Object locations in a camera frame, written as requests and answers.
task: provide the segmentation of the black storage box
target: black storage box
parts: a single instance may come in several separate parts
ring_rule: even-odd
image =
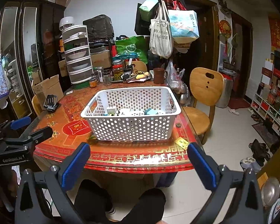
[[[83,24],[87,26],[89,41],[102,38],[114,38],[114,30],[111,18],[105,14],[84,20]]]

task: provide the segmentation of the white plastic basket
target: white plastic basket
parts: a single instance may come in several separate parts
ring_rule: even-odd
[[[107,107],[130,108],[132,116],[104,116]],[[148,108],[158,114],[144,115]],[[157,141],[170,138],[181,109],[168,87],[129,87],[101,90],[81,113],[101,141]]]

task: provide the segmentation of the blue gripper pad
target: blue gripper pad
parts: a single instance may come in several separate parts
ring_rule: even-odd
[[[90,157],[90,146],[82,142],[72,155],[66,157],[59,165],[58,181],[63,191],[73,188]]]
[[[211,156],[206,155],[195,142],[189,144],[187,153],[204,188],[214,191],[220,179],[217,163]]]
[[[10,128],[12,130],[17,130],[17,129],[20,129],[21,127],[23,127],[23,126],[29,125],[30,123],[31,123],[30,117],[26,116],[24,118],[17,119],[15,121],[11,122]]]

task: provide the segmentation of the cable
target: cable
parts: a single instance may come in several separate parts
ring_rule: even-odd
[[[46,201],[47,201],[47,203],[48,203],[48,205],[49,205],[49,207],[50,207],[50,211],[51,211],[51,213],[52,213],[52,206],[50,205],[50,202],[46,199]]]

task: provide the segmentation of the doorway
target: doorway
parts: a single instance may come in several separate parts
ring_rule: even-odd
[[[250,76],[253,50],[252,24],[235,12],[231,14],[232,31],[237,47],[232,49],[232,57],[235,61],[236,77],[234,80],[231,97],[244,98],[248,79]]]

